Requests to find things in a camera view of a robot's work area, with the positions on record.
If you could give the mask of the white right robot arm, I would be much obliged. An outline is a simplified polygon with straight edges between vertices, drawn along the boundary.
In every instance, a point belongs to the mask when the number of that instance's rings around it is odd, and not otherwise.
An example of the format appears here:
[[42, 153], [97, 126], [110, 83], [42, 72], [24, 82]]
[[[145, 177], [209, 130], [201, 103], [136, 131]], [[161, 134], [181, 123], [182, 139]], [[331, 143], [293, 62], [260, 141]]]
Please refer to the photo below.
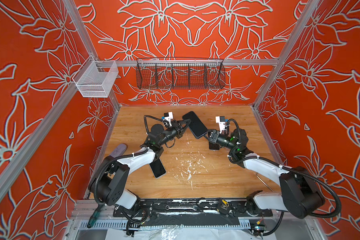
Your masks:
[[[230, 136], [210, 130], [207, 138], [211, 144], [229, 149], [228, 159], [232, 164], [256, 172], [280, 187], [280, 192], [256, 192], [248, 196], [250, 205], [247, 210], [250, 214], [269, 209], [289, 212], [298, 219], [307, 216], [328, 219], [341, 213], [341, 200], [328, 184], [312, 176], [303, 167], [291, 168], [255, 154], [246, 146], [248, 137], [244, 130], [235, 130]], [[316, 212], [325, 204], [322, 189], [330, 193], [335, 201], [334, 210], [326, 214]]]

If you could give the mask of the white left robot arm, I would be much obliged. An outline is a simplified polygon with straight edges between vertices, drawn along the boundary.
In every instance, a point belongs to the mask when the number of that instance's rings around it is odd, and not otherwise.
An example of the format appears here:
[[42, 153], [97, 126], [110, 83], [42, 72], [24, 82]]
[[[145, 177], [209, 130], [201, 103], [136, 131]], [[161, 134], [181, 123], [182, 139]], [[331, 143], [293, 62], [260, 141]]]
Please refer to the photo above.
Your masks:
[[166, 174], [160, 157], [163, 145], [180, 139], [191, 124], [191, 120], [172, 120], [165, 129], [155, 124], [147, 133], [140, 150], [129, 155], [106, 157], [94, 173], [88, 190], [98, 205], [119, 205], [128, 210], [138, 201], [138, 196], [126, 189], [128, 176], [143, 166], [149, 165], [155, 178]]

